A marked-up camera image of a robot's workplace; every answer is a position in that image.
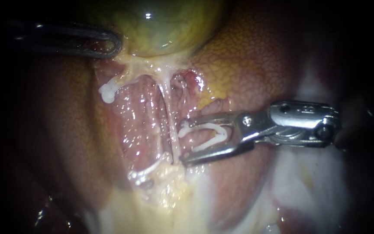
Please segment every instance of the white fibrous tissue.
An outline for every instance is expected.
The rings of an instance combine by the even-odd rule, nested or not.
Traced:
[[[227,139],[226,129],[224,129],[223,127],[221,127],[217,124],[214,124],[214,123],[204,123],[204,124],[200,124],[200,125],[194,126],[194,127],[190,127],[188,123],[184,123],[183,126],[181,126],[180,131],[178,132],[178,137],[183,138],[188,133],[193,132],[193,131],[197,131],[197,130],[201,130],[201,129],[213,129],[213,130],[216,131],[216,134],[212,139],[206,141],[205,143],[203,143],[199,146],[193,147],[193,149],[192,149],[193,152],[204,150],[204,149],[206,149],[210,146],[213,146],[217,143],[223,142]]]

